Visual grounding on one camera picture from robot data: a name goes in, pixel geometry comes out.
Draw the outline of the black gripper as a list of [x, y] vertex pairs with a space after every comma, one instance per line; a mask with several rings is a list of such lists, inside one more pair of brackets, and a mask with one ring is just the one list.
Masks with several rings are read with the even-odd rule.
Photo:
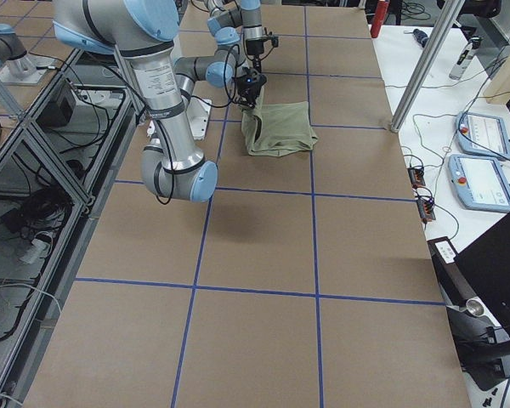
[[263, 86], [259, 82], [247, 82], [238, 85], [239, 104], [245, 107], [254, 107], [257, 104]]
[[252, 58], [252, 66], [258, 72], [262, 73], [262, 62], [259, 58], [264, 53], [264, 40], [261, 38], [247, 39], [244, 41], [245, 53]]

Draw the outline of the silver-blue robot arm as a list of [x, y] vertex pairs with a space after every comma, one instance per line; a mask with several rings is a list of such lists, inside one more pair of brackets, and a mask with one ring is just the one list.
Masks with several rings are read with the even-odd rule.
[[251, 59], [253, 68], [261, 73], [261, 56], [264, 54], [267, 37], [262, 23], [260, 1], [238, 1], [233, 8], [225, 7], [229, 1], [205, 0], [202, 3], [209, 13], [207, 26], [213, 35], [225, 27], [242, 29], [244, 52]]
[[142, 155], [142, 179], [155, 196], [208, 201], [218, 181], [218, 168], [196, 146], [187, 110], [196, 82], [223, 88], [242, 87], [246, 102], [257, 95], [249, 85], [264, 83], [257, 62], [262, 47], [260, 3], [243, 1], [225, 8], [208, 2], [207, 21], [217, 48], [208, 56], [173, 59], [179, 34], [179, 12], [173, 1], [57, 1], [54, 32], [63, 43], [98, 54], [119, 53], [133, 71], [133, 82], [156, 135]]

